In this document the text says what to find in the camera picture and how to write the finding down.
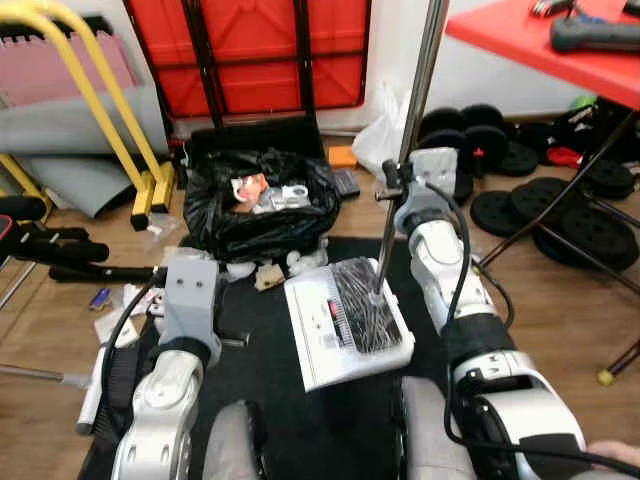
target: yellow metal frame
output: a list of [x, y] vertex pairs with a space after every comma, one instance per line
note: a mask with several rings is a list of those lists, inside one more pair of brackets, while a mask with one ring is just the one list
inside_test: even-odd
[[48, 0], [22, 0], [20, 4], [27, 5], [38, 13], [53, 15], [58, 20], [63, 21], [71, 27], [82, 39], [87, 51], [89, 52], [91, 60], [93, 60], [102, 81], [107, 87], [107, 91], [113, 98], [113, 102], [118, 109], [124, 124], [131, 133], [131, 137], [138, 147], [142, 158], [144, 158], [149, 171], [153, 175], [156, 186], [151, 202], [151, 209], [153, 211], [168, 212], [171, 194], [173, 193], [173, 182], [175, 179], [173, 165], [171, 165], [171, 162], [165, 162], [162, 166], [158, 163], [158, 160], [149, 145], [149, 141], [133, 114], [133, 111], [129, 106], [129, 102], [127, 102], [127, 99], [122, 93], [122, 89], [120, 88], [120, 85], [118, 85], [118, 81], [113, 74], [113, 70], [104, 56], [102, 48], [100, 48], [91, 28], [80, 16], [68, 7], [59, 3], [50, 2]]
[[122, 138], [113, 125], [111, 118], [109, 118], [104, 105], [100, 101], [98, 94], [91, 85], [91, 81], [82, 67], [82, 64], [78, 60], [78, 57], [64, 34], [55, 26], [54, 23], [43, 15], [36, 13], [33, 7], [29, 6], [27, 3], [0, 4], [0, 22], [22, 23], [28, 25], [31, 28], [42, 32], [45, 37], [55, 45], [58, 50], [58, 54], [71, 74], [78, 90], [80, 90], [80, 93], [89, 104], [89, 108], [91, 109], [93, 116], [107, 137], [111, 148], [113, 148], [120, 160], [120, 163], [122, 164], [122, 167], [136, 189], [136, 199], [131, 212], [131, 224], [136, 230], [146, 228], [148, 224], [148, 213], [150, 211], [154, 195], [155, 184], [153, 177], [149, 172], [141, 174], [136, 168], [133, 160], [131, 159], [131, 155], [129, 155], [129, 152], [122, 141]]
[[[15, 161], [15, 159], [7, 155], [5, 153], [0, 153], [0, 164], [11, 174], [11, 176], [15, 179], [18, 184], [23, 188], [24, 195], [29, 195], [30, 197], [38, 197], [40, 198], [47, 207], [46, 213], [40, 219], [44, 222], [49, 214], [51, 213], [51, 208], [53, 204], [51, 203], [51, 199], [44, 194], [38, 186], [33, 183], [31, 178], [25, 173], [22, 167]], [[0, 189], [0, 196], [5, 197], [7, 193], [4, 190]]]

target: red tabletop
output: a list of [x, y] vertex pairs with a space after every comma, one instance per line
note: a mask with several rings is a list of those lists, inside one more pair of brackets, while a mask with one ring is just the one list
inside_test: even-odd
[[[551, 48], [549, 30], [558, 17], [532, 17], [531, 3], [500, 0], [450, 18], [446, 31], [452, 37], [640, 110], [640, 54], [556, 53]], [[591, 16], [640, 24], [640, 19], [622, 13], [624, 0], [580, 0], [579, 5]]]

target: black mat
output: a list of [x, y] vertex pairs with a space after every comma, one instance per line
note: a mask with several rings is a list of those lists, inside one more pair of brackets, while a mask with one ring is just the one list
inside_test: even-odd
[[[333, 238], [329, 258], [376, 258], [378, 247], [378, 240]], [[245, 349], [225, 349], [218, 365], [207, 373], [192, 431], [190, 479], [201, 479], [216, 413], [238, 399], [253, 400], [262, 410], [268, 432], [265, 453], [270, 479], [392, 478], [389, 408], [394, 379], [408, 374], [441, 381], [444, 356], [422, 292], [409, 272], [406, 242], [396, 242], [387, 279], [416, 338], [411, 364], [308, 394], [302, 384], [283, 288], [258, 293], [249, 281], [228, 288], [221, 325], [251, 331], [251, 342]]]

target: black cable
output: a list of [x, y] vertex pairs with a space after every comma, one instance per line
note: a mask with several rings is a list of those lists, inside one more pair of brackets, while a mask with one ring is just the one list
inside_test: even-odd
[[504, 298], [504, 302], [507, 304], [507, 320], [504, 322], [504, 326], [506, 327], [507, 330], [509, 330], [509, 328], [511, 328], [511, 325], [513, 325], [513, 320], [516, 315], [516, 310], [515, 310], [515, 307], [513, 306], [513, 302], [511, 301], [511, 296], [505, 290], [502, 284], [498, 280], [496, 280], [495, 277], [491, 275], [487, 269], [485, 269], [482, 265], [480, 265], [475, 260], [471, 260], [471, 262], [473, 263], [473, 268], [478, 270], [478, 272], [480, 272], [480, 274], [484, 278], [486, 278], [489, 281], [489, 283], [491, 283], [491, 285], [493, 285], [496, 288], [496, 290], [498, 290], [498, 292], [500, 292], [500, 295], [502, 295], [502, 298]]
[[[435, 192], [440, 198], [447, 202], [449, 208], [453, 211], [458, 220], [458, 227], [460, 230], [460, 236], [462, 237], [462, 246], [463, 246], [463, 255], [464, 258], [462, 260], [462, 270], [460, 271], [460, 276], [458, 277], [458, 282], [456, 284], [456, 288], [451, 297], [451, 304], [449, 305], [449, 312], [447, 314], [447, 324], [453, 320], [455, 316], [456, 309], [458, 307], [458, 300], [460, 299], [460, 295], [462, 294], [462, 287], [464, 286], [465, 279], [467, 278], [467, 273], [469, 270], [469, 265], [471, 263], [471, 240], [469, 236], [469, 227], [467, 226], [467, 222], [462, 214], [460, 208], [456, 204], [455, 200], [447, 195], [445, 192], [440, 190], [435, 185], [424, 182], [424, 186], [428, 189]], [[547, 456], [547, 457], [557, 457], [557, 458], [566, 458], [569, 460], [576, 460], [587, 463], [597, 463], [600, 465], [604, 465], [606, 467], [617, 470], [621, 473], [631, 475], [636, 478], [640, 478], [640, 468], [635, 467], [633, 465], [629, 465], [628, 463], [620, 462], [618, 460], [614, 460], [612, 458], [603, 457], [601, 455], [595, 455], [593, 453], [586, 452], [561, 452], [554, 450], [544, 450], [537, 448], [525, 448], [520, 445], [514, 445], [513, 443], [498, 443], [498, 442], [483, 442], [477, 440], [465, 440], [461, 437], [458, 437], [451, 427], [451, 406], [452, 406], [452, 398], [454, 395], [453, 391], [453, 370], [448, 368], [447, 373], [447, 388], [446, 388], [446, 396], [445, 396], [445, 404], [444, 404], [444, 429], [453, 442], [463, 445], [466, 448], [484, 448], [490, 450], [501, 450], [505, 452], [511, 453], [524, 453], [529, 455], [539, 455], [539, 456]]]
[[122, 330], [122, 327], [127, 321], [127, 318], [129, 318], [129, 316], [131, 315], [131, 312], [133, 311], [133, 309], [136, 307], [138, 303], [140, 303], [140, 300], [142, 300], [142, 298], [147, 294], [147, 292], [151, 290], [151, 287], [153, 287], [158, 281], [160, 281], [164, 275], [166, 275], [166, 268], [159, 269], [157, 272], [155, 272], [152, 275], [152, 277], [142, 287], [142, 289], [138, 292], [138, 294], [135, 297], [133, 297], [133, 300], [131, 300], [129, 305], [126, 306], [126, 308], [122, 312], [122, 315], [120, 315], [120, 318], [118, 319], [118, 322], [116, 323], [115, 327], [113, 327], [113, 330], [111, 331], [111, 336], [109, 337], [109, 340], [105, 345], [104, 358], [102, 360], [102, 375], [101, 375], [102, 402], [103, 402], [105, 412], [107, 414], [107, 418], [109, 419], [109, 423], [111, 423], [111, 426], [113, 427], [114, 432], [119, 437], [122, 437], [122, 435], [124, 435], [125, 433], [124, 425], [116, 417], [116, 414], [113, 410], [113, 406], [111, 405], [111, 399], [109, 398], [109, 377], [111, 376], [111, 367], [113, 364], [113, 355], [116, 349], [115, 348], [116, 340], [118, 339], [118, 336], [120, 335], [120, 331]]

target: black plastic bag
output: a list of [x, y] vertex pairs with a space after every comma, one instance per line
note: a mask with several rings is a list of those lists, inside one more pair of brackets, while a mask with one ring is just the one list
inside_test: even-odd
[[[196, 244], [224, 262], [245, 262], [311, 250], [333, 225], [340, 197], [324, 158], [268, 149], [218, 150], [200, 159], [187, 185], [184, 218]], [[272, 187], [303, 184], [311, 205], [253, 214], [231, 211], [232, 178], [264, 173]]]

